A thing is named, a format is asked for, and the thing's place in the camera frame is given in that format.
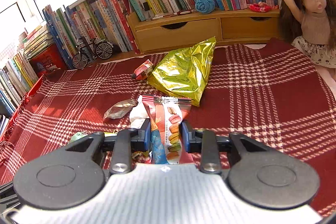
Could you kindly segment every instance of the blue yarn ball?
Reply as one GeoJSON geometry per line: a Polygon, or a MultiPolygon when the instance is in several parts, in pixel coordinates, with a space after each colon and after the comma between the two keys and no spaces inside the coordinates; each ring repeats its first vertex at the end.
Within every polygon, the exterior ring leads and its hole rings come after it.
{"type": "Polygon", "coordinates": [[[195,9],[203,14],[209,14],[215,9],[214,0],[196,0],[195,9]]]}

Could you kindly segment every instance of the gold foil bag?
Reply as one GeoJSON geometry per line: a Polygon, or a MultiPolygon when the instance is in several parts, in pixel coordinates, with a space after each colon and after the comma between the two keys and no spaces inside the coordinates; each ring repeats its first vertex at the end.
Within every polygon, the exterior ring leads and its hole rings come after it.
{"type": "Polygon", "coordinates": [[[216,38],[212,37],[193,47],[169,52],[147,78],[147,83],[170,96],[190,98],[194,106],[200,106],[215,45],[216,38]]]}

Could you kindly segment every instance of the brown hair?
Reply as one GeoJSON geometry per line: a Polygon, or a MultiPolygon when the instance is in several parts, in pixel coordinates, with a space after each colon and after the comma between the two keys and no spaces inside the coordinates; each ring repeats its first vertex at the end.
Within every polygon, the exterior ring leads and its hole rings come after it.
{"type": "MultiPolygon", "coordinates": [[[[294,1],[300,10],[305,10],[302,0],[294,1]]],[[[336,46],[336,3],[335,0],[326,1],[327,6],[325,7],[325,10],[329,18],[331,30],[329,37],[329,48],[334,48],[336,46]]],[[[301,24],[294,18],[292,12],[284,1],[281,2],[280,27],[284,38],[290,43],[293,42],[296,37],[302,35],[301,24]]]]}

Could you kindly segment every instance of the doll arm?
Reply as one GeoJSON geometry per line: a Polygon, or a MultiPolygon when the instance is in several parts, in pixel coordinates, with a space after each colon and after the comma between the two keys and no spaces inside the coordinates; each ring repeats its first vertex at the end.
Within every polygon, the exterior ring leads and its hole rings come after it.
{"type": "Polygon", "coordinates": [[[297,7],[296,3],[294,0],[283,0],[288,8],[291,10],[293,16],[295,19],[301,23],[302,17],[303,17],[303,12],[297,7]]]}

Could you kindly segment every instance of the doll skirt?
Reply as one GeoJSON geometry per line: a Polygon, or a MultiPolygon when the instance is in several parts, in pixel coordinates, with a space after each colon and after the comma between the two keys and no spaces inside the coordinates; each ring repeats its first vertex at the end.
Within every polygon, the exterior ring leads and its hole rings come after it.
{"type": "Polygon", "coordinates": [[[312,63],[327,68],[336,68],[336,48],[329,49],[328,45],[311,44],[302,36],[295,38],[292,46],[303,52],[312,63]]]}

